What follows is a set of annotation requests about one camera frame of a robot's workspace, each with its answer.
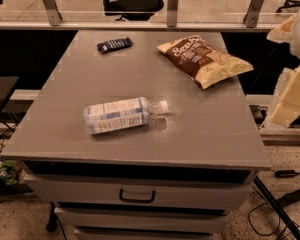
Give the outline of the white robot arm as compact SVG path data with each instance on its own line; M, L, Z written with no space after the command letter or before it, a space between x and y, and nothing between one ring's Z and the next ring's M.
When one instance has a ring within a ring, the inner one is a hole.
M290 53L300 59L300 10L271 30L267 39L288 43ZM268 109L269 121L289 127L300 116L300 65L280 74Z

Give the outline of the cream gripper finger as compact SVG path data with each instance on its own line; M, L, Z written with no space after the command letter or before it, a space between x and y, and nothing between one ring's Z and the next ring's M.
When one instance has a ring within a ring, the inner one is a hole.
M294 23L295 17L296 15L290 16L285 21L283 21L279 26L272 29L268 33L267 39L275 43L289 43L291 32L292 32L292 25Z
M288 127L300 116L300 66L279 76L270 106L270 121Z

